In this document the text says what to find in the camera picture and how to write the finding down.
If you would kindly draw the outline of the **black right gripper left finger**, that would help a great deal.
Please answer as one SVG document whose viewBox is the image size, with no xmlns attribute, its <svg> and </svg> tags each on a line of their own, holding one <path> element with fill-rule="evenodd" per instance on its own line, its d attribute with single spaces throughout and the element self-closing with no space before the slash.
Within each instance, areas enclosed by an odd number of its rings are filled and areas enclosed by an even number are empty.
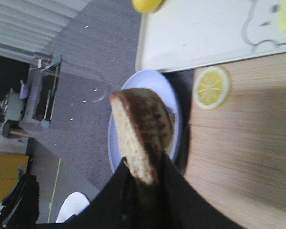
<svg viewBox="0 0 286 229">
<path fill-rule="evenodd" d="M 135 186 L 124 157 L 112 178 L 77 216 L 63 223 L 36 224 L 35 229 L 134 229 Z"/>
</svg>

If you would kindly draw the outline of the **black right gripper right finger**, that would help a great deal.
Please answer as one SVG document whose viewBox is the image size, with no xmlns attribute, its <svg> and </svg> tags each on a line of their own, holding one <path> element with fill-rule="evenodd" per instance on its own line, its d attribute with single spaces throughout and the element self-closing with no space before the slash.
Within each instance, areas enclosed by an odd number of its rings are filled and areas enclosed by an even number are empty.
<svg viewBox="0 0 286 229">
<path fill-rule="evenodd" d="M 162 155 L 155 185 L 138 184 L 140 229 L 239 229 L 241 226 L 209 204 Z"/>
</svg>

